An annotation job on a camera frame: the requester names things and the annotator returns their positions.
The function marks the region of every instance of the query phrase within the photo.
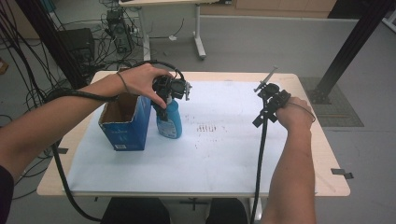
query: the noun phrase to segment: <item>person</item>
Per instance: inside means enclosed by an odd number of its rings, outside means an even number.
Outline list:
[[[166,103],[152,89],[153,80],[160,76],[172,75],[145,63],[104,77],[80,91],[108,97],[129,92],[147,96],[166,108]],[[7,221],[14,183],[25,167],[103,103],[75,96],[57,98],[0,129],[0,224]],[[308,122],[312,120],[305,110],[310,110],[305,101],[290,98],[290,104],[276,112],[279,122],[288,130],[288,138],[274,172],[262,223],[315,222]]]

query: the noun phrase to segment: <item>sleeve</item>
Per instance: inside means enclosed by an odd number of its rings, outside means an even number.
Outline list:
[[[7,221],[13,193],[14,178],[6,168],[0,165],[0,224]]]

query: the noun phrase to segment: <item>blue box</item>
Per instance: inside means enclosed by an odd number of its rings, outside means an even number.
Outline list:
[[[106,103],[99,126],[117,151],[144,150],[151,112],[150,99],[123,93]]]

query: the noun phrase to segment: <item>paper sheet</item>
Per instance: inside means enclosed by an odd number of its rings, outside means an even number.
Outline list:
[[[252,194],[262,126],[252,121],[262,110],[253,91],[259,83],[192,82],[190,100],[178,100],[183,134],[158,134],[151,111],[146,148],[113,150],[98,125],[98,108],[80,142],[67,177],[75,192],[153,194]],[[268,123],[261,193],[267,193],[287,132]]]

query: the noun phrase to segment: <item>desk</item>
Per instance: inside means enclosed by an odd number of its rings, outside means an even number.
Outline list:
[[[96,81],[111,72],[98,72],[94,77],[93,81]],[[259,84],[260,80],[263,80],[267,74],[263,73],[208,73],[208,72],[183,72],[185,78],[188,81],[224,81],[224,80],[232,80],[232,81],[243,81],[243,82],[257,82]],[[304,89],[294,74],[274,74],[270,79],[270,82],[279,83],[281,87],[288,92],[290,92],[294,96],[298,96],[302,99],[307,100],[307,97],[304,93]],[[61,155],[61,160],[64,165],[64,171],[68,174],[72,160],[75,156],[76,149],[78,148],[78,144],[81,141],[84,133],[87,130],[87,126],[90,122],[92,115],[89,115],[85,118],[75,129],[73,129],[70,133],[68,133],[62,140],[60,147],[68,148],[68,152],[64,155]],[[349,186],[342,175],[333,175],[331,169],[332,168],[340,168],[336,158],[332,153],[332,149],[326,139],[326,136],[321,129],[318,121],[313,123],[312,125],[312,153],[313,160],[315,165],[316,172],[316,192],[317,196],[347,196],[350,193]],[[59,174],[56,169],[55,162],[52,161],[49,165],[49,169],[44,174],[43,179],[41,180],[37,193],[40,195],[64,195],[63,186]],[[103,193],[91,193],[91,192],[75,192],[75,196],[150,196],[150,194],[136,194],[133,192],[103,192]],[[184,195],[169,195],[165,196],[183,196],[185,197],[188,194]],[[252,197],[253,191],[251,194],[241,194],[241,195],[218,195],[218,196],[240,196],[240,197]]]
[[[163,5],[174,5],[174,4],[195,4],[195,31],[192,33],[195,40],[195,45],[198,49],[198,54],[201,59],[206,57],[206,53],[204,50],[204,45],[202,44],[201,36],[200,36],[200,14],[202,3],[214,3],[219,0],[134,0],[129,2],[121,2],[121,7],[134,7],[137,10],[140,21],[140,30],[143,36],[143,59],[145,61],[150,60],[150,51],[149,51],[149,36],[146,33],[146,24],[145,24],[145,15],[143,12],[143,7],[147,6],[163,6]]]

